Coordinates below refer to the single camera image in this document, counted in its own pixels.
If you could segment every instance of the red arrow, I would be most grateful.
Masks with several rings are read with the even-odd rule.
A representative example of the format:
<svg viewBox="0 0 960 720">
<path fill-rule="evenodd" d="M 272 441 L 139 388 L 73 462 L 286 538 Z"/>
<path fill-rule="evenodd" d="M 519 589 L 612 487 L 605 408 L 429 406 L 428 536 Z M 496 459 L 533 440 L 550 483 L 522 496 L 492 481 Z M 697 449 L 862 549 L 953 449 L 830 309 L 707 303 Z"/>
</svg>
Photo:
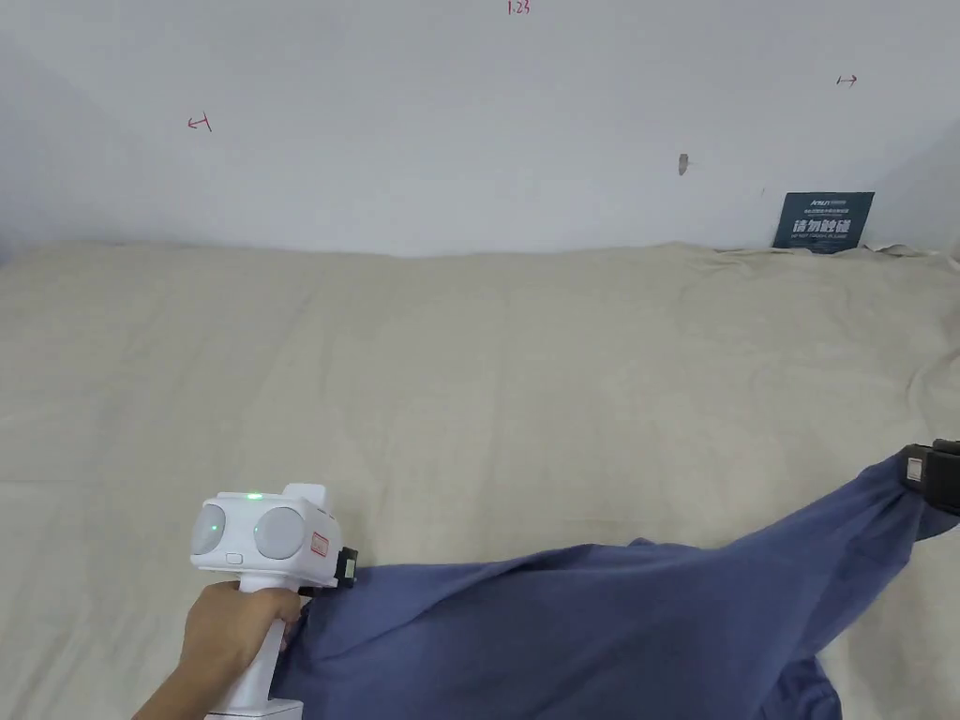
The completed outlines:
<svg viewBox="0 0 960 720">
<path fill-rule="evenodd" d="M 198 120 L 197 122 L 194 122 L 193 118 L 191 117 L 189 120 L 186 121 L 186 127 L 190 128 L 191 130 L 196 130 L 197 126 L 202 125 L 203 123 L 206 123 L 206 128 L 210 132 L 213 132 L 213 128 L 210 127 L 210 121 L 206 119 L 206 113 L 204 113 L 204 119 Z"/>
</svg>

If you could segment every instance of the forearm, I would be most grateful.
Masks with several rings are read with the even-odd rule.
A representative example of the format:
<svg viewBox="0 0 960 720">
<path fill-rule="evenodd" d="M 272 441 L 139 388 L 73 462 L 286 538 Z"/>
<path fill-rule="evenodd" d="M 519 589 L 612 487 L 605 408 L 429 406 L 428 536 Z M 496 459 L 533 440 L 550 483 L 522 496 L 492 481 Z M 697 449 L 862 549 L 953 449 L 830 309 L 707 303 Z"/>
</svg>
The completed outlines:
<svg viewBox="0 0 960 720">
<path fill-rule="evenodd" d="M 182 663 L 133 720 L 204 720 L 227 694 L 232 679 L 218 663 Z"/>
</svg>

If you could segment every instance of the mattress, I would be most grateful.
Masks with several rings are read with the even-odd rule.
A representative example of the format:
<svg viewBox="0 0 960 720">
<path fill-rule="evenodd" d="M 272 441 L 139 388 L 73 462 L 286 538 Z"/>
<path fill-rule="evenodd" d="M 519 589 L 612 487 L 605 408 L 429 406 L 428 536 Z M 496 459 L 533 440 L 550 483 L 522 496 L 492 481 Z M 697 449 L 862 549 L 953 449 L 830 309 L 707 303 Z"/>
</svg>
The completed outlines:
<svg viewBox="0 0 960 720">
<path fill-rule="evenodd" d="M 716 546 L 960 438 L 960 268 L 687 246 L 0 268 L 0 718 L 129 718 L 200 503 L 323 482 L 361 564 Z M 845 717 L 955 718 L 958 534 L 832 643 Z"/>
</svg>

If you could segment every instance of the blue cloth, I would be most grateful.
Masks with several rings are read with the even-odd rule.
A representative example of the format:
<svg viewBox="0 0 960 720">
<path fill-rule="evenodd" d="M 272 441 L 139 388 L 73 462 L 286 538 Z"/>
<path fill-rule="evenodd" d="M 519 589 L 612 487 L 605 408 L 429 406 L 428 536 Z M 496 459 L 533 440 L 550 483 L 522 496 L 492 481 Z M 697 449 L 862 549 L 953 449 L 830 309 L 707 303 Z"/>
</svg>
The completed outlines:
<svg viewBox="0 0 960 720">
<path fill-rule="evenodd" d="M 719 549 L 364 569 L 307 606 L 274 694 L 305 720 L 839 720 L 816 654 L 958 520 L 898 467 Z"/>
</svg>

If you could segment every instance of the sign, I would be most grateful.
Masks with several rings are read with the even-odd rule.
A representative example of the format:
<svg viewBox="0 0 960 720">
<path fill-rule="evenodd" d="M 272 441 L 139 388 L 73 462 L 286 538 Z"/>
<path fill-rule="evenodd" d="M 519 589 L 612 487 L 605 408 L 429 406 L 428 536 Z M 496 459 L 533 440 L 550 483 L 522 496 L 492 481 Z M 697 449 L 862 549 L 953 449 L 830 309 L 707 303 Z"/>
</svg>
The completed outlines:
<svg viewBox="0 0 960 720">
<path fill-rule="evenodd" d="M 310 550 L 320 555 L 322 558 L 326 557 L 326 551 L 330 549 L 330 541 L 327 540 L 320 533 L 314 533 L 313 538 L 310 540 Z"/>
<path fill-rule="evenodd" d="M 787 193 L 775 248 L 831 254 L 860 244 L 873 193 Z"/>
</svg>

